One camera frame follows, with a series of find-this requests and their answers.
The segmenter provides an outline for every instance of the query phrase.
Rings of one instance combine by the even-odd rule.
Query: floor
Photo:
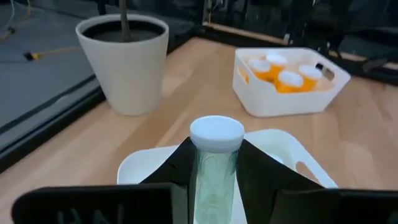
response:
[[[248,6],[246,13],[243,13],[245,1],[248,2]],[[290,22],[299,21],[302,16],[305,16],[302,13],[305,5],[311,7],[313,4],[313,0],[224,0],[217,2],[222,3],[218,4],[216,12],[213,13],[212,22],[280,38],[283,38],[286,32],[291,32]],[[351,20],[347,25],[350,29],[370,26],[397,32],[398,21],[392,15],[398,13],[398,7],[389,0],[354,0],[350,5],[350,10]],[[340,50],[364,57],[373,57],[391,50],[398,50],[398,47],[347,36],[342,41]]]
[[[1,129],[5,124],[93,74],[82,50],[48,55],[33,62],[27,62],[23,54],[28,51],[46,52],[79,46],[75,26],[84,18],[98,15],[96,3],[34,0],[32,5],[29,20],[21,24],[9,40],[0,42],[0,151],[13,140],[99,87],[98,82],[93,80],[11,129]],[[116,7],[107,8],[108,13],[118,11]],[[24,16],[26,12],[24,5],[16,4],[16,18]],[[10,13],[9,4],[0,5],[0,26],[3,26],[3,21],[8,20]],[[180,19],[158,17],[170,26],[170,42],[177,34],[192,27],[192,23]]]

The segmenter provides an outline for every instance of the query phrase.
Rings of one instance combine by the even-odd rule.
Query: white screw cap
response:
[[[201,151],[232,153],[241,147],[244,127],[226,116],[204,116],[190,126],[191,141]]]
[[[300,72],[300,74],[302,74],[303,76],[313,80],[318,80],[322,77],[322,72],[319,69],[317,69],[315,66],[311,65],[299,66],[298,72]]]
[[[304,79],[301,75],[286,70],[279,73],[278,79],[283,84],[294,87],[301,87],[304,84]]]
[[[268,54],[266,59],[274,65],[287,65],[287,59],[279,54]]]
[[[249,66],[257,72],[269,72],[271,64],[266,60],[250,59]]]

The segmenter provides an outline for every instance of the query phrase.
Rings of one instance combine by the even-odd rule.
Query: black frame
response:
[[[15,224],[163,223],[186,224],[187,186],[150,184],[44,187],[20,196],[12,206]]]
[[[255,39],[243,35],[238,35],[222,30],[214,29],[209,26],[198,24],[191,32],[178,36],[178,41],[170,45],[167,53],[173,52],[181,45],[186,43],[192,37],[200,37],[203,39],[213,40],[235,47],[289,47],[266,40]],[[387,68],[375,68],[370,72],[364,69],[365,62],[354,62],[342,59],[341,57],[332,57],[324,55],[326,58],[335,62],[337,65],[347,70],[350,74],[363,78],[369,78],[375,81],[388,83],[391,85],[398,85],[398,75],[395,70]],[[38,125],[34,130],[25,136],[15,140],[8,146],[0,149],[0,172],[3,172],[16,162],[23,159],[26,155],[34,151],[41,144],[54,137],[61,130],[66,128],[69,124],[76,121],[86,112],[93,109],[95,106],[105,100],[103,92],[100,87],[85,95],[82,99],[71,105],[64,111],[60,111],[48,121]]]

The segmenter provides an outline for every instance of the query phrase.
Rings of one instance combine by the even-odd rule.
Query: white plastic bin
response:
[[[265,129],[246,133],[244,138],[263,153],[276,157],[278,161],[294,171],[297,171],[296,164],[303,162],[322,186],[338,188],[304,146],[289,133],[277,129]],[[119,166],[118,185],[141,183],[155,172],[177,148],[178,146],[169,146],[133,152]],[[248,224],[236,178],[230,224]]]
[[[273,84],[259,80],[247,64],[249,59],[265,58],[267,54],[283,55],[289,61],[286,69],[294,72],[300,65],[320,64],[324,76],[313,91],[279,93]],[[312,49],[237,49],[235,52],[233,90],[246,111],[256,117],[321,112],[350,78],[346,71]]]

